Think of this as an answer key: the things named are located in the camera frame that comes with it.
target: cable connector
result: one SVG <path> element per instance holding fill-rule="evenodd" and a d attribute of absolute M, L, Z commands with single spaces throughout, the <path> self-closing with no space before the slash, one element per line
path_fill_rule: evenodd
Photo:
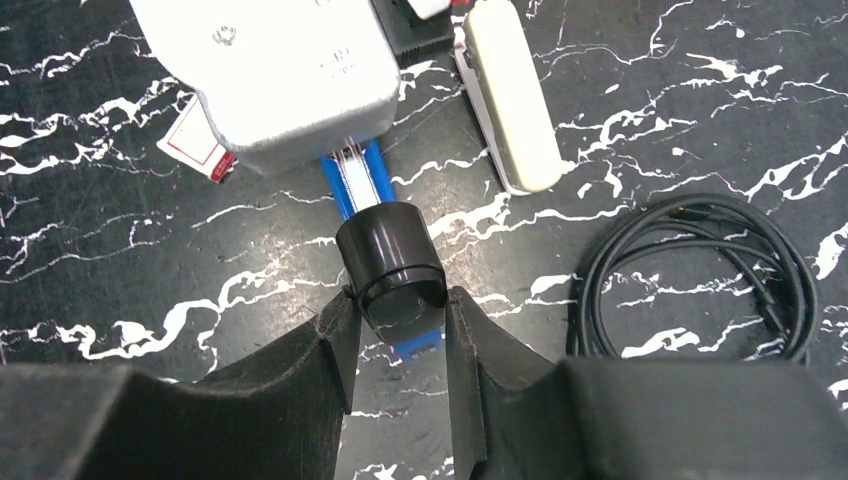
<path fill-rule="evenodd" d="M 780 321 L 780 314 L 775 309 L 777 302 L 774 296 L 768 291 L 757 292 L 757 313 L 763 317 L 763 323 L 769 332 L 780 336 L 787 340 L 789 338 L 789 330 Z"/>
<path fill-rule="evenodd" d="M 708 220 L 712 216 L 711 210 L 709 207 L 677 207 L 668 216 L 675 220 L 700 222 L 702 220 Z"/>

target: coiled black cable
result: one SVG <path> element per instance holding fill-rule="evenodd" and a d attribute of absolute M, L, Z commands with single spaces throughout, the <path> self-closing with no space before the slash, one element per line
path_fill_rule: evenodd
<path fill-rule="evenodd" d="M 750 232 L 762 249 L 726 240 L 704 228 L 728 224 Z M 658 231 L 687 237 L 631 248 Z M 779 356 L 807 363 L 807 350 L 819 329 L 818 295 L 813 274 L 786 234 L 766 214 L 746 202 L 718 194 L 672 198 L 649 207 L 615 229 L 581 273 L 578 302 L 569 319 L 566 351 L 580 356 L 620 356 L 601 317 L 604 283 L 617 270 L 640 258 L 679 248 L 714 248 L 738 268 L 753 287 L 757 311 L 766 327 L 784 339 Z M 775 280 L 760 278 L 742 257 L 761 261 Z"/>

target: black cylindrical cap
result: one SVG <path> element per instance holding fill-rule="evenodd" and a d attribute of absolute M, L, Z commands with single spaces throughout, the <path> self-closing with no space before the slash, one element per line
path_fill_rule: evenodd
<path fill-rule="evenodd" d="M 356 303 L 384 342 L 405 342 L 441 326 L 445 271 L 415 205 L 362 210 L 342 225 L 336 244 Z"/>

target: blue holder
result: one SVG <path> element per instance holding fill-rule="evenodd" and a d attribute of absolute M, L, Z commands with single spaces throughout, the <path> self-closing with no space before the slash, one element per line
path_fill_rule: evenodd
<path fill-rule="evenodd" d="M 374 191 L 377 192 L 380 203 L 396 201 L 391 177 L 386 170 L 386 164 L 380 154 L 377 140 L 368 142 L 364 157 L 365 167 L 368 169 L 368 175 L 371 177 L 371 183 L 374 186 Z M 350 198 L 350 188 L 342 177 L 339 165 L 331 158 L 321 157 L 321 167 L 324 169 L 327 183 L 330 184 L 330 190 L 333 192 L 339 214 L 341 214 L 343 221 L 347 221 L 356 213 L 356 210 Z M 418 338 L 393 345 L 392 349 L 401 359 L 409 360 L 428 351 L 438 349 L 441 343 L 442 332 L 441 329 L 437 328 Z"/>

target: white label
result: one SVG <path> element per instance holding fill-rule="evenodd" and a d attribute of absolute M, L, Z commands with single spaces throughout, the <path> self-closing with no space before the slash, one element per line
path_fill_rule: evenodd
<path fill-rule="evenodd" d="M 156 146 L 216 183 L 224 179 L 235 161 L 235 156 L 215 139 L 197 97 L 188 102 L 165 137 L 156 142 Z"/>

